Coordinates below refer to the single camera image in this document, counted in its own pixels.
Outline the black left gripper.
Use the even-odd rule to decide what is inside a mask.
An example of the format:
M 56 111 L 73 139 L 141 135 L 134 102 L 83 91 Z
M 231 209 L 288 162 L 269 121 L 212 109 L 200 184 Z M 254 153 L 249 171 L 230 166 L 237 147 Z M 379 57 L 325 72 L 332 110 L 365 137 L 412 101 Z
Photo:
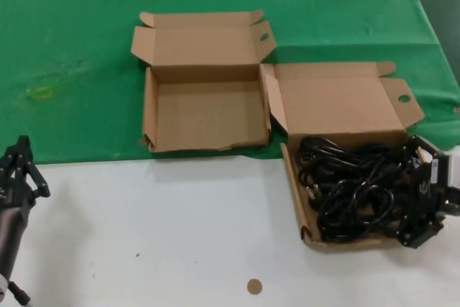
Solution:
M 34 156 L 27 135 L 21 135 L 15 144 L 6 148 L 1 157 L 1 178 L 8 178 L 22 161 L 25 175 L 29 175 L 36 188 L 25 182 L 1 188 L 1 276 L 10 279 L 14 269 L 22 236 L 27 228 L 29 214 L 35 206 L 33 198 L 49 198 L 50 189 L 34 163 Z

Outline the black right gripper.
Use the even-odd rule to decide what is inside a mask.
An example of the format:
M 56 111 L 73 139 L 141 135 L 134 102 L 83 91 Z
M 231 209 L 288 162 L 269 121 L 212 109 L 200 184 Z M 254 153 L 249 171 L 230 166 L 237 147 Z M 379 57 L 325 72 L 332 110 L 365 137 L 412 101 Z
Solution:
M 405 144 L 409 170 L 408 214 L 396 219 L 395 238 L 417 249 L 443 228 L 449 214 L 449 158 L 424 137 L 410 136 Z

